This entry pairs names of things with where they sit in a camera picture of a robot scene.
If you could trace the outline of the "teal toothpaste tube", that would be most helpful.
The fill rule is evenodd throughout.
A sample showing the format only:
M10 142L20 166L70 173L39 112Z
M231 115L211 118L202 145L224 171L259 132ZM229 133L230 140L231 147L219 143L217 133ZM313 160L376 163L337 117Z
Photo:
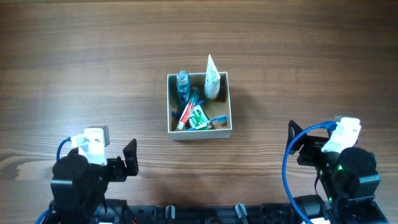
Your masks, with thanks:
M185 126L186 122L188 121L188 119L192 113L195 103L199 99L199 96L200 96L200 91L198 88L195 88L189 102L187 103L187 105L178 121L178 125L177 125L178 130L182 130L183 127Z

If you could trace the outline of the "blue white toothbrush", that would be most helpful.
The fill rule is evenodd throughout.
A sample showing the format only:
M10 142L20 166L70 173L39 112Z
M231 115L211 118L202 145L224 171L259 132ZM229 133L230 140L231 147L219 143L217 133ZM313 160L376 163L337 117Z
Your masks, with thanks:
M221 116L218 116L218 117L215 117L215 118L209 120L209 121L208 121L207 123L205 123L205 124L201 124L201 125L199 125L199 126L197 126L197 127L187 129L187 131L196 131L196 130L199 130L199 129L201 129L201 128L207 127L209 124L212 124L212 123L215 122L215 121L216 121L217 123L225 123L225 122L227 122L227 120L228 120L228 116L227 116L226 114L225 114L225 115L221 115Z

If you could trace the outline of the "green white soap packet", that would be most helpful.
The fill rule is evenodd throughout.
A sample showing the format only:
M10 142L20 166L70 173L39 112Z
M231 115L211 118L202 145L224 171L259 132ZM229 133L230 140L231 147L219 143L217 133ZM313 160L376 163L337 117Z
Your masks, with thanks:
M209 130L213 129L207 115L204 113L200 105L193 107L193 111L189 118L189 125L191 129L194 130Z

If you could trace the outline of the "blue mouthwash bottle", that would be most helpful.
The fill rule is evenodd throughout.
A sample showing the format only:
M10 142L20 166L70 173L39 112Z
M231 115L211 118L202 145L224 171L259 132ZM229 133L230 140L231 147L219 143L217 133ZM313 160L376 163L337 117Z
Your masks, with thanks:
M177 73L177 95L180 107L186 107L190 99L190 77L186 71L179 71Z

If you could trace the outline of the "white lotion tube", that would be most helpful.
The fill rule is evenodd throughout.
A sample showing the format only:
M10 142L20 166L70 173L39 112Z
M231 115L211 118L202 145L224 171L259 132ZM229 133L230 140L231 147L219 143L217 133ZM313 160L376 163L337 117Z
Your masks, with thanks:
M208 63L205 77L205 96L209 99L215 99L220 92L221 76L211 57L208 56Z

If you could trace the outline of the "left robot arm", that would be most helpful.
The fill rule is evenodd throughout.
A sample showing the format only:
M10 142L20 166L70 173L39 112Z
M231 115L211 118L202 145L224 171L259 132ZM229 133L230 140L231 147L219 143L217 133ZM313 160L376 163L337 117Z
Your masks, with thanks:
M53 200L37 223L301 223L288 203L247 207L129 206L126 200L106 199L111 182L136 176L137 141L123 149L124 157L90 163L74 147L53 165Z

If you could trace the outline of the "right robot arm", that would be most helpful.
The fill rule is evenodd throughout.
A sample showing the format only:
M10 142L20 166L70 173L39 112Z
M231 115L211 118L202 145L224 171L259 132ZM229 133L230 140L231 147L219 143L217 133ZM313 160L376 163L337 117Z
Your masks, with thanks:
M380 183L373 153L359 147L341 152L322 152L327 138L304 135L293 146L299 151L297 162L317 171L327 202L316 195L296 197L302 213L312 222L324 218L330 223L387 223L374 201Z

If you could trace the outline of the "white cardboard box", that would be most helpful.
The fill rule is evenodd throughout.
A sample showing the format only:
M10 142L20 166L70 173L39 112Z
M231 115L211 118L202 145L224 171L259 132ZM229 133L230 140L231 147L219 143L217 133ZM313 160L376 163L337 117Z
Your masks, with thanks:
M167 132L173 141L194 140L194 139L216 139L228 138L233 130L233 122L231 117L231 100L229 95L228 73L220 72L221 83L220 91L217 98L209 100L204 95L205 73L191 73L190 83L192 88L200 90L200 100L204 103L201 105L203 112L209 119L218 116L226 116L225 123L217 121L212 122L213 127L210 130L187 131L177 129L178 120L172 113L181 111L177 96L177 79L175 74L167 75Z

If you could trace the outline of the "black mounting rail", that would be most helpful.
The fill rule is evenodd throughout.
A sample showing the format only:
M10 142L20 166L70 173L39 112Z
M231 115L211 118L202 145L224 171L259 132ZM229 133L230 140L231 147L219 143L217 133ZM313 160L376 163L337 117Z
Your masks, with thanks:
M303 223L288 203L246 206L180 207L168 205L128 206L123 200L108 200L94 212L93 223Z

